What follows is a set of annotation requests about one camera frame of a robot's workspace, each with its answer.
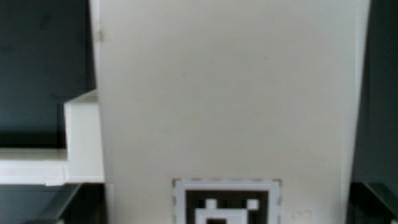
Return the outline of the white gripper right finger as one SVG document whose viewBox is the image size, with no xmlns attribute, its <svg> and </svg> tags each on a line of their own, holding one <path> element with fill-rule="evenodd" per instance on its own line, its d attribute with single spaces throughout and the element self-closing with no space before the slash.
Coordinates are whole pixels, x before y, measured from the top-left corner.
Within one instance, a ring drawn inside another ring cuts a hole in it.
<svg viewBox="0 0 398 224">
<path fill-rule="evenodd" d="M 398 224 L 398 196 L 382 183 L 350 185 L 348 224 Z"/>
</svg>

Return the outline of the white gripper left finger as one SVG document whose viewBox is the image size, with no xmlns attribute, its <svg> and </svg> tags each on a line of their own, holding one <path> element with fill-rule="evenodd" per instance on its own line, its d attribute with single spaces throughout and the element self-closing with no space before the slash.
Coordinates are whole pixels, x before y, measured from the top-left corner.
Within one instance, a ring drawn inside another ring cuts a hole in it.
<svg viewBox="0 0 398 224">
<path fill-rule="evenodd" d="M 105 185 L 64 185 L 37 217 L 23 224 L 106 224 Z"/>
</svg>

